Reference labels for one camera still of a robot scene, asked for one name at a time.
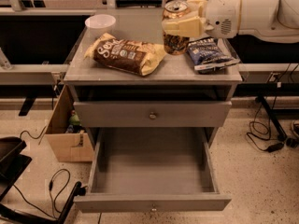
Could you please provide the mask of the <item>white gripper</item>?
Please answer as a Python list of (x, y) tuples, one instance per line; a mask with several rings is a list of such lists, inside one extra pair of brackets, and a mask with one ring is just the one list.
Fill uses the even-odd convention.
[(168, 35), (197, 37), (206, 33), (216, 38), (232, 38), (238, 33), (241, 0), (188, 0), (191, 10), (199, 16), (187, 19), (163, 20), (162, 27)]

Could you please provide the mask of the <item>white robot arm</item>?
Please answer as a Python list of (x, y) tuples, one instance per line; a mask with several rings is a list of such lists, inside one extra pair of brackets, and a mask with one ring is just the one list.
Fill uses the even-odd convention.
[(165, 9), (171, 13), (162, 21), (168, 35), (299, 42), (299, 0), (176, 0)]

